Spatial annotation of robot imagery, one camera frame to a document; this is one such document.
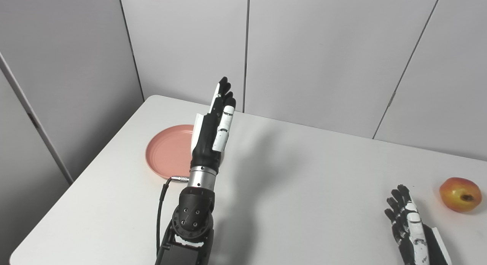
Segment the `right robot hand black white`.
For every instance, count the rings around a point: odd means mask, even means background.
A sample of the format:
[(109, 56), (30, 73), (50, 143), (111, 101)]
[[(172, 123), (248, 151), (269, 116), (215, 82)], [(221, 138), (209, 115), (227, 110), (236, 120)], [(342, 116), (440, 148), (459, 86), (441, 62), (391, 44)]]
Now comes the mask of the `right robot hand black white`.
[(436, 227), (424, 224), (409, 189), (398, 185), (387, 199), (384, 210), (391, 222), (392, 234), (406, 265), (451, 265), (445, 243)]

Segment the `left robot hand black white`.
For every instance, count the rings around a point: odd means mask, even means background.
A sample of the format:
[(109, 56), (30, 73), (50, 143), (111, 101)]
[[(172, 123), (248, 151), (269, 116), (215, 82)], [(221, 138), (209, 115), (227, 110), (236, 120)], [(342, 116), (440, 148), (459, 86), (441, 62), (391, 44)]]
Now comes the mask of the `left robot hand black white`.
[(204, 167), (219, 172), (236, 108), (231, 83), (221, 78), (216, 86), (209, 112), (197, 114), (191, 138), (190, 167)]

